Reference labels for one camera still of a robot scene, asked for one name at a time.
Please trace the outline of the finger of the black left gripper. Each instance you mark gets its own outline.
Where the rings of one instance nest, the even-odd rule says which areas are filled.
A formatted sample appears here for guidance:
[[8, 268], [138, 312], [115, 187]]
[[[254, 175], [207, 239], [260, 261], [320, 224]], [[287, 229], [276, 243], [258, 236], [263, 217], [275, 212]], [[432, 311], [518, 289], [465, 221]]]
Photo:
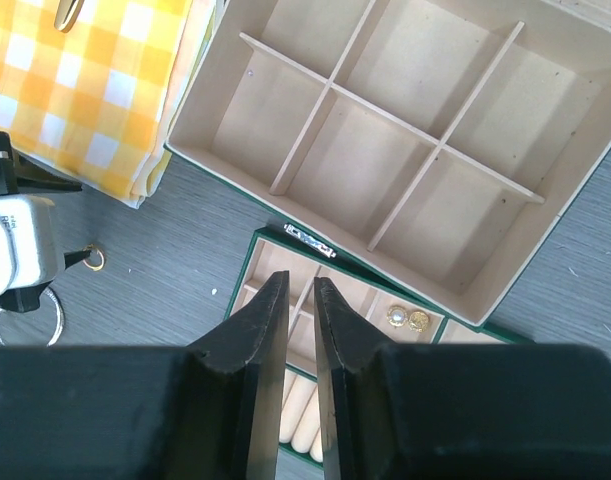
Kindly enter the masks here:
[[64, 254], [65, 267], [70, 268], [78, 263], [88, 260], [91, 256], [92, 250], [85, 248], [78, 251], [66, 252]]

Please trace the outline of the small silver stud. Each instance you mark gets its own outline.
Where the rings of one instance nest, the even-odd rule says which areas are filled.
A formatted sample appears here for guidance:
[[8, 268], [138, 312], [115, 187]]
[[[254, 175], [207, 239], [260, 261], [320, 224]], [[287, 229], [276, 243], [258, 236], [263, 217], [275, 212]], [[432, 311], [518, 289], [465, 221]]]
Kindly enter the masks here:
[[405, 307], [401, 305], [392, 305], [387, 311], [386, 318], [390, 325], [399, 328], [408, 322], [409, 315]]

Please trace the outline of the small gold stud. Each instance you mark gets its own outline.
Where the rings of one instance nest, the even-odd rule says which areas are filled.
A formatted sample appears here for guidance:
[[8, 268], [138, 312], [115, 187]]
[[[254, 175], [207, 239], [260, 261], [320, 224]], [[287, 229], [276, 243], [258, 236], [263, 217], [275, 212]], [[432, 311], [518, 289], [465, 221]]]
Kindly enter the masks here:
[[408, 316], [408, 326], [411, 330], [422, 333], [430, 325], [430, 316], [422, 310], [414, 310]]

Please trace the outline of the green jewelry tray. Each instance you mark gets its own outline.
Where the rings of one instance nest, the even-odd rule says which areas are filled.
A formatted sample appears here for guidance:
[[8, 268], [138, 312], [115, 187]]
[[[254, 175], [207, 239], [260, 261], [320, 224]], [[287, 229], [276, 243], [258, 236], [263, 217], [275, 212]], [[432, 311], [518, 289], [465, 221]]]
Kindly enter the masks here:
[[[382, 277], [344, 258], [327, 258], [303, 242], [273, 230], [252, 235], [227, 313], [250, 305], [275, 272], [289, 274], [288, 333], [279, 446], [317, 467], [323, 465], [326, 434], [338, 430], [326, 420], [337, 411], [347, 425], [352, 401], [340, 392], [360, 376], [383, 372], [379, 350], [393, 343], [523, 343], [525, 337], [487, 322], [460, 322], [416, 299]], [[426, 312], [422, 333], [408, 322], [389, 324], [390, 306]]]

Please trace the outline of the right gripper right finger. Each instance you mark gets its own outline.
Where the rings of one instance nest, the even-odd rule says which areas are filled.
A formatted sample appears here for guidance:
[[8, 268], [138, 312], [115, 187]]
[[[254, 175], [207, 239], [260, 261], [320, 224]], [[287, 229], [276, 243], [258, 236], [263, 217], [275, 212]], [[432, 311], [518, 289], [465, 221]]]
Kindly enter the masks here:
[[611, 360], [576, 344], [393, 343], [340, 392], [328, 479], [611, 479]]

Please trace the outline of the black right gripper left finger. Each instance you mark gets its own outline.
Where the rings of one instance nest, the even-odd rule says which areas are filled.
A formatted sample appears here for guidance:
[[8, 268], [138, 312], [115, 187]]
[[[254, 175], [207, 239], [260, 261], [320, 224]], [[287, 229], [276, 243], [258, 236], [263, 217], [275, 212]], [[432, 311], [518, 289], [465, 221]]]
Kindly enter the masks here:
[[0, 479], [271, 479], [290, 277], [181, 347], [0, 347]]

